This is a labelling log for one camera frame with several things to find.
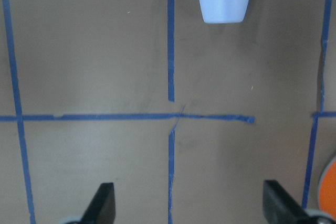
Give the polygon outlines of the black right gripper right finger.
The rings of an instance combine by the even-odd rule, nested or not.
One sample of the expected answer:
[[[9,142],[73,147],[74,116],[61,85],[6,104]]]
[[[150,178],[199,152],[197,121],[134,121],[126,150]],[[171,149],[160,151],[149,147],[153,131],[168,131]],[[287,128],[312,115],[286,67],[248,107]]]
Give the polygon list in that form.
[[[264,180],[263,215],[268,223],[335,223],[331,215],[303,209],[276,180]]]

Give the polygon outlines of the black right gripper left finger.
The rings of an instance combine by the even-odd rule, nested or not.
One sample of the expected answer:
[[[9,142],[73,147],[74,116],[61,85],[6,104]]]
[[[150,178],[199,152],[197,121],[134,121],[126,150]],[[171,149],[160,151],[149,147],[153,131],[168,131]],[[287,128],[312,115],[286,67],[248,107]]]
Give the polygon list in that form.
[[[114,223],[115,203],[114,183],[102,183],[82,216],[66,217],[60,223]]]

